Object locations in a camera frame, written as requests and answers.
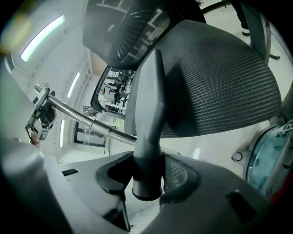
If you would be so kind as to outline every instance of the mesh backrest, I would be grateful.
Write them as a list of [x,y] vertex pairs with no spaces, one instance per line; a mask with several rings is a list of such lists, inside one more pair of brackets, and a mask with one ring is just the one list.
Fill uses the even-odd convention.
[[[242,128],[269,119],[281,104],[267,65],[236,36],[207,24],[183,21],[155,46],[165,69],[167,121],[162,137],[190,137]],[[140,67],[125,116],[134,120]]]
[[170,24],[155,0],[89,0],[83,44],[106,64],[135,66]]

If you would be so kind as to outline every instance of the black slot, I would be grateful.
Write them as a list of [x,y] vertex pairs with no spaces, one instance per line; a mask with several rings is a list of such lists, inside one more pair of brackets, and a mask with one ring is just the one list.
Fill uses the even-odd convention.
[[242,224],[249,222],[256,216],[256,211],[238,191],[230,192],[226,195],[226,197]]
[[79,172],[77,169],[70,169],[70,170],[63,171],[62,173],[64,176],[70,176],[70,175],[75,174],[77,172]]

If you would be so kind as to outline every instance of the white floor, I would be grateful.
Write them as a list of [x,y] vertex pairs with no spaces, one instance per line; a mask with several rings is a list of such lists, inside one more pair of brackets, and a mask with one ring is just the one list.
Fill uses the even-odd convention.
[[[208,12],[205,14],[205,18],[208,24],[223,29],[244,40],[246,43],[250,42],[249,37],[242,35],[240,22],[231,5],[228,5],[227,8],[222,7]],[[285,51],[274,37],[272,37],[272,45],[280,52],[281,58],[279,60],[270,59],[269,67],[276,77],[282,99],[284,99],[293,80],[293,66]],[[248,143],[257,131],[267,125],[268,121],[242,129],[206,136],[162,139],[161,146],[176,150],[185,156],[198,158],[199,160],[226,167],[241,176],[242,167],[230,159],[231,155],[239,146]],[[122,143],[112,144],[111,154],[125,150],[133,150],[133,147]],[[145,202],[134,201],[134,199],[130,198],[130,189],[125,191],[126,205],[131,213],[139,212],[130,221],[131,224],[135,225],[132,233],[139,233],[158,213],[158,206],[155,206],[157,204],[156,202],[147,205]]]

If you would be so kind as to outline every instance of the person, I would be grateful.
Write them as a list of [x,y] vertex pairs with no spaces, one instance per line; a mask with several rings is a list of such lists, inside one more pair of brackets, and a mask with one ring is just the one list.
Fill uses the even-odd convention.
[[[248,28],[248,23],[247,20],[245,18],[245,14],[243,12],[242,6],[240,1],[231,1],[231,5],[233,6],[233,8],[236,11],[237,17],[241,23],[241,27],[242,27],[242,34],[246,37],[250,36],[250,31]],[[271,53],[270,53],[270,57],[272,59],[278,60],[280,59],[281,55],[280,53],[277,51],[277,49],[271,45]]]

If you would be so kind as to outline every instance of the mesh seat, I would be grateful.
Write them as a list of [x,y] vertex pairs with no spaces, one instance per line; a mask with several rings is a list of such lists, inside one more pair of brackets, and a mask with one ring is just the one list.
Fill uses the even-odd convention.
[[[280,91],[269,67],[226,31],[182,21],[154,48],[161,50],[166,75],[163,138],[242,128],[269,119],[279,109]],[[136,71],[125,116],[125,132],[131,135],[136,135],[136,95],[143,63]]]

